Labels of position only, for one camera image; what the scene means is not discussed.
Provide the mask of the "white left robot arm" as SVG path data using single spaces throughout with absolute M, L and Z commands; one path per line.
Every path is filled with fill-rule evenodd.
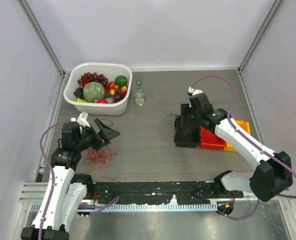
M 38 214 L 30 227 L 21 231 L 22 240 L 67 240 L 72 219 L 83 199 L 94 195 L 94 183 L 90 175 L 76 174 L 76 167 L 84 150 L 95 151 L 107 146 L 120 135 L 95 119 L 99 131 L 80 115 L 62 122 L 58 147 L 46 160 L 50 176 Z

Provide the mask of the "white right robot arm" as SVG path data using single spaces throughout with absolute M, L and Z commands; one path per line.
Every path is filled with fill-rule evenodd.
M 292 186 L 291 158 L 287 153 L 277 153 L 258 142 L 224 109 L 213 109 L 201 90 L 195 90 L 188 96 L 189 103 L 181 105 L 184 137 L 190 137 L 197 129 L 204 128 L 229 143 L 254 171 L 252 176 L 231 170 L 217 176 L 218 182 L 213 185 L 215 195 L 223 198 L 231 191 L 242 191 L 253 193 L 267 202 Z

